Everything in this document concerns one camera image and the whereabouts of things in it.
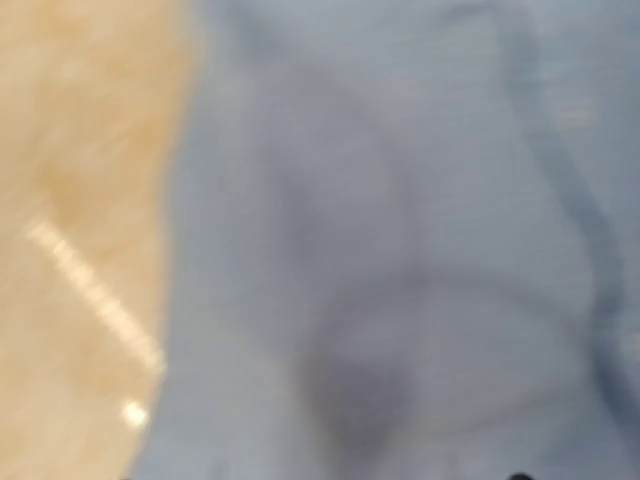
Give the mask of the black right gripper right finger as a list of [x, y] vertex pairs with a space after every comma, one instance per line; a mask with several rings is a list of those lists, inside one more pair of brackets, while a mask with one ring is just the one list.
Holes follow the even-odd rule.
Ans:
[[524, 472], [515, 472], [509, 476], [509, 480], [533, 480], [533, 478]]

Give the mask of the light blue long sleeve shirt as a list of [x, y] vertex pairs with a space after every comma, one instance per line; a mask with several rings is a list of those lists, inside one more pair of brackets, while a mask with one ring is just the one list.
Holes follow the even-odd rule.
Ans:
[[134, 479], [635, 479], [639, 5], [191, 1]]

